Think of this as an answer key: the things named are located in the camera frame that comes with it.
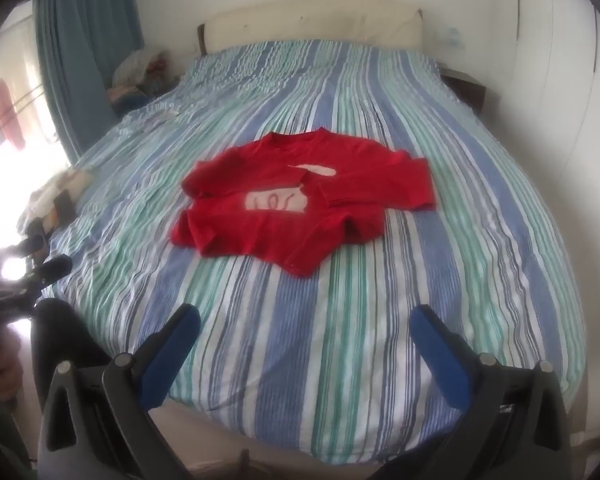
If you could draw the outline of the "person's left hand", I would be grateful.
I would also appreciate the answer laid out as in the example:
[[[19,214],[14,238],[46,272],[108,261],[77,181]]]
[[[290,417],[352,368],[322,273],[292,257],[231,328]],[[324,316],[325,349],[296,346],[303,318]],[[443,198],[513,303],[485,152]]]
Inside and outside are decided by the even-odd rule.
[[[19,335],[8,325],[0,327],[0,401],[5,403],[15,401],[22,388],[20,349]]]

